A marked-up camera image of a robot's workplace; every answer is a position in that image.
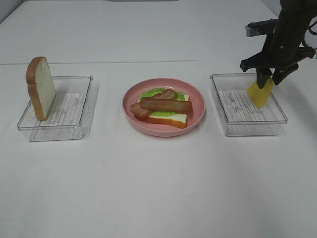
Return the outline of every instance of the white tabletop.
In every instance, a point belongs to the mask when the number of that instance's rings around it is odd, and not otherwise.
[[[0,25],[0,63],[232,60],[261,50],[259,0],[27,1]]]
[[[316,237],[316,59],[274,89],[289,118],[278,136],[224,136],[211,99],[209,76],[241,72],[263,46],[244,25],[270,17],[257,0],[22,4],[0,24],[0,64],[12,64],[0,65],[0,237]],[[39,55],[53,76],[99,87],[83,139],[31,143],[17,131],[26,63]],[[128,123],[124,93],[155,77],[201,91],[194,130],[159,138]]]
[[[52,64],[54,76],[92,75],[99,85],[92,129],[77,141],[33,143],[16,129],[29,99],[26,65],[0,66],[0,100],[10,102],[0,104],[0,237],[315,237],[314,61],[274,89],[289,117],[282,134],[234,138],[221,130],[209,75],[237,65]],[[202,92],[197,128],[159,138],[128,123],[124,93],[154,77]]]

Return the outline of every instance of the clear plastic container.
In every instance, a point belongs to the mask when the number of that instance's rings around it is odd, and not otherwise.
[[[287,123],[287,116],[271,93],[258,109],[246,89],[256,80],[254,73],[214,74],[212,97],[226,136],[277,135]]]
[[[53,77],[56,96],[48,118],[37,120],[29,101],[17,129],[23,131],[29,141],[83,138],[90,129],[95,109],[92,80],[91,76]]]

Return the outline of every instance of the bacon strip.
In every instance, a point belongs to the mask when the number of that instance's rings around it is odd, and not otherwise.
[[[155,99],[175,99],[177,93],[174,90],[166,89],[165,91],[153,95],[151,98]],[[134,103],[130,106],[130,111],[137,116],[138,119],[144,120],[146,117],[151,115],[153,111],[141,108],[140,103]]]
[[[192,103],[186,101],[144,97],[141,99],[140,104],[142,108],[152,111],[176,112],[181,114],[193,113]]]

